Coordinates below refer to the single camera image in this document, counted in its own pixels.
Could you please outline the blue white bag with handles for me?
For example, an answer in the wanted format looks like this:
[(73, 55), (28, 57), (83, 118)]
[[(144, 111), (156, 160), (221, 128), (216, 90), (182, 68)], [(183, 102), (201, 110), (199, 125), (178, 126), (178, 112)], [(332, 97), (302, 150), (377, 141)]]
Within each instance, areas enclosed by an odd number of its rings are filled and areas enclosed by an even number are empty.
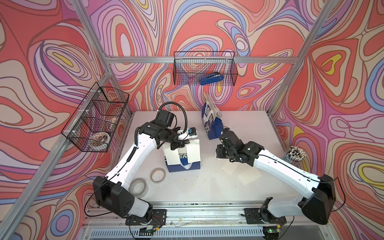
[[(166, 147), (170, 147), (170, 144), (165, 144), (162, 146), (163, 153), (164, 148)], [(192, 140), (189, 144), (185, 145), (185, 147), (179, 148), (177, 150), (179, 151), (181, 161), (179, 165), (168, 165), (164, 153), (165, 162), (169, 173), (199, 170), (201, 168), (200, 140)]]

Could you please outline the blue white paper bag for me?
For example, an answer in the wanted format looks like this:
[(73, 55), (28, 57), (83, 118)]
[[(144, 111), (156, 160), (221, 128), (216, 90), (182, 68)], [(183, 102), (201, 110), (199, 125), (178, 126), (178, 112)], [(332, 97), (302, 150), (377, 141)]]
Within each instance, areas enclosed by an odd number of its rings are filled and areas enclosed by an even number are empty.
[(208, 94), (205, 94), (204, 97), (205, 104), (202, 109), (203, 127), (209, 140), (217, 139), (224, 130), (222, 114)]

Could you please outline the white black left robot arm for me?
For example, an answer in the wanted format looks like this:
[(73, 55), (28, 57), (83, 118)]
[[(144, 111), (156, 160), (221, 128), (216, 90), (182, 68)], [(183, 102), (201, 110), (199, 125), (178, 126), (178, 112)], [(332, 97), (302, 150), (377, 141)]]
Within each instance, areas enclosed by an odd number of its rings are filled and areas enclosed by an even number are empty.
[(197, 137), (196, 128), (188, 127), (188, 121), (181, 129), (171, 127), (175, 115), (159, 109), (156, 118), (137, 127), (134, 143), (118, 164), (105, 177), (93, 181), (96, 203), (121, 218), (133, 217), (147, 224), (153, 219), (153, 205), (135, 197), (129, 191), (133, 177), (146, 157), (163, 143), (169, 143), (171, 150), (184, 147), (190, 139)]

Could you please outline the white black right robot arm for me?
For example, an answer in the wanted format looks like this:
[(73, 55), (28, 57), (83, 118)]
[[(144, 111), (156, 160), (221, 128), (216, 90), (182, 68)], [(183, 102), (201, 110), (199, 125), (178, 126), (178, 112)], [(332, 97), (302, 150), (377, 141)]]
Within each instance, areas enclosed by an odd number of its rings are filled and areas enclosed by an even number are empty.
[(217, 158), (263, 170), (299, 193), (296, 197), (285, 199), (266, 198), (258, 210), (262, 222), (271, 223), (286, 216), (304, 216), (319, 225), (329, 222), (336, 202), (335, 179), (326, 174), (320, 177), (301, 170), (255, 142), (245, 144), (228, 128), (223, 130), (219, 140)]

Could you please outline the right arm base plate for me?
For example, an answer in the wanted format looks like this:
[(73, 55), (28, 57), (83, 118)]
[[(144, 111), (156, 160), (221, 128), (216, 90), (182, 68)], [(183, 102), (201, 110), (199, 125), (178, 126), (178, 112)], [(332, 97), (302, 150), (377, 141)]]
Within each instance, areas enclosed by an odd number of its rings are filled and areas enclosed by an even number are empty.
[(245, 208), (242, 217), (246, 218), (247, 224), (267, 224), (267, 225), (285, 225), (286, 217), (277, 218), (268, 210), (259, 208)]

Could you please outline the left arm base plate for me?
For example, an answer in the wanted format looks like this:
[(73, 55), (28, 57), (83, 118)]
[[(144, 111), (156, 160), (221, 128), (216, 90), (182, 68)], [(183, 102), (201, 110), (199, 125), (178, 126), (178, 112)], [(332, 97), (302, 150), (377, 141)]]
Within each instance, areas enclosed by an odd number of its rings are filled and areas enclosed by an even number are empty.
[(167, 210), (154, 209), (144, 217), (128, 215), (126, 218), (126, 226), (163, 226), (166, 224)]

